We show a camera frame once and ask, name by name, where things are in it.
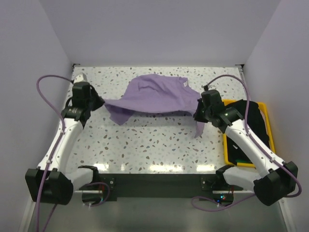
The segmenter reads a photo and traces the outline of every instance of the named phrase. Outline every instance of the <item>purple fabric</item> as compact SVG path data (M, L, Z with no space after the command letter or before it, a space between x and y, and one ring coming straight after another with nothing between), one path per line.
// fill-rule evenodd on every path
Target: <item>purple fabric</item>
M169 113L185 111L193 115L197 109L200 94L187 84L188 78L142 75L134 78L119 100L105 100L105 107L111 113L110 119L122 125L135 111L145 113ZM196 137L203 133L204 123L197 122Z

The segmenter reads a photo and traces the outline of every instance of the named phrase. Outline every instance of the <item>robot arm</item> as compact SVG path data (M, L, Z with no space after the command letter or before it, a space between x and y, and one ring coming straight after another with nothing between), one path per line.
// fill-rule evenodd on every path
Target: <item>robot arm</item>
M254 191L257 198L265 205L271 205L293 192L295 181L274 164L273 160L280 163L295 177L297 177L297 166L293 162L284 162L248 127L253 138L272 157L269 159L248 136L243 116L233 107L226 108L217 90L206 89L201 97L195 113L195 120L211 122L222 133L226 133L256 166L256 171L250 168L225 166L216 172L217 176L229 185Z
M93 166L80 166L77 171L65 174L65 169L74 143L84 129L90 112L100 108L104 100L98 96L94 88L88 83L86 75L77 75L73 82L72 97L67 101L61 115L64 118L65 130L51 161L48 160L52 149L62 132L59 126L54 140L37 169L28 169L26 182L33 201L36 201L42 174L49 163L47 178L44 182L41 202L69 203L74 191L85 184L98 181L98 170Z

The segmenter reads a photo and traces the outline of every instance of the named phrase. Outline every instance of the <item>gray wall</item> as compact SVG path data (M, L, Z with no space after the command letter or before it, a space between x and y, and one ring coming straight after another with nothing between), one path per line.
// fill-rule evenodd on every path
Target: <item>gray wall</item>
M70 60L83 66L235 65L280 0L40 0Z
M299 167L303 193L288 201L298 231L309 224L308 12L308 0L282 0L245 65L252 99L268 105L278 155Z
M18 230L28 200L24 179L55 132L55 114L36 91L44 74L70 76L71 65L38 0L0 1L0 230ZM58 106L67 83L42 85Z

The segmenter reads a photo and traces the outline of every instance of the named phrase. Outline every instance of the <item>terrazzo surface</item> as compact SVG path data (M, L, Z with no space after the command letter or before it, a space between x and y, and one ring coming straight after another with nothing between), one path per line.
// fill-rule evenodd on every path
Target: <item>terrazzo surface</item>
M80 72L104 99L121 98L129 81L143 74L187 77L188 85L198 92L221 74L240 78L238 68L215 67L75 67L72 75ZM217 80L212 88L223 99L245 98L241 84L229 77ZM195 139L195 121L188 113L135 113L121 126L109 117L105 107L91 113L70 154L67 173L80 165L94 165L100 173L212 174L225 165L221 132L208 123Z

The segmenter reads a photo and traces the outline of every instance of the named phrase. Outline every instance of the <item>black garment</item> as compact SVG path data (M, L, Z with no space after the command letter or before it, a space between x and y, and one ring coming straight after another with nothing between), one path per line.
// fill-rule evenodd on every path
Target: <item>black garment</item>
M226 107L234 107L241 113L241 115L245 117L246 103L247 101L240 100L230 103ZM248 125L256 134L256 136L259 137L260 140L262 140L262 142L269 147L269 136L267 135L264 119L258 108L258 104L253 101L250 101L249 103ZM227 153L228 161L235 165L237 163L252 163L246 154L239 148L239 146L230 138L227 138Z

